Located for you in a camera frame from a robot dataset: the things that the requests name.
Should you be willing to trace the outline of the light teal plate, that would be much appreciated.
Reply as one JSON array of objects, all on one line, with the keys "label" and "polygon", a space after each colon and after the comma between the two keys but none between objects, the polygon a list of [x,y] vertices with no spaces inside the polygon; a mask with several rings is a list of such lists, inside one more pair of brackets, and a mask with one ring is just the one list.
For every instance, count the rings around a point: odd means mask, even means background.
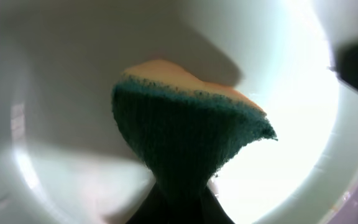
[{"label": "light teal plate", "polygon": [[358,1],[0,1],[0,223],[124,223],[154,183],[122,139],[122,70],[175,62],[260,105],[208,185],[236,223],[358,223]]}]

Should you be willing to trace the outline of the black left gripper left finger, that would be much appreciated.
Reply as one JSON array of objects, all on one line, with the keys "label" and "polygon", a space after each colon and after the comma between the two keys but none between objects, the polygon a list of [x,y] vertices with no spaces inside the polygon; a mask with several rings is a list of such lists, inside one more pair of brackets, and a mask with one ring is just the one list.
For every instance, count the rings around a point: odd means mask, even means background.
[{"label": "black left gripper left finger", "polygon": [[174,206],[156,182],[126,224],[178,224]]}]

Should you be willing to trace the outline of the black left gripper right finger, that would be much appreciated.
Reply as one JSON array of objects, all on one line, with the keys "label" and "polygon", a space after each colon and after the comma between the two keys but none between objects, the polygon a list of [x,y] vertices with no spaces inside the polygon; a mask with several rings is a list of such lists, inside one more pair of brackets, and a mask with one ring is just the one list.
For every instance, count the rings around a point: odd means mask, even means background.
[{"label": "black left gripper right finger", "polygon": [[205,187],[198,198],[196,223],[234,224],[209,187]]}]

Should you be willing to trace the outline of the green yellow sponge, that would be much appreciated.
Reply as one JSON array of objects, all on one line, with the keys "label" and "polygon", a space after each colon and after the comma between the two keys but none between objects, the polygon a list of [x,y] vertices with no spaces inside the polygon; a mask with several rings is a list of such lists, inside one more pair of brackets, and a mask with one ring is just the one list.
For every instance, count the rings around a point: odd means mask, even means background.
[{"label": "green yellow sponge", "polygon": [[277,137],[245,95],[166,60],[125,69],[111,96],[124,140],[173,202],[196,198],[246,145]]}]

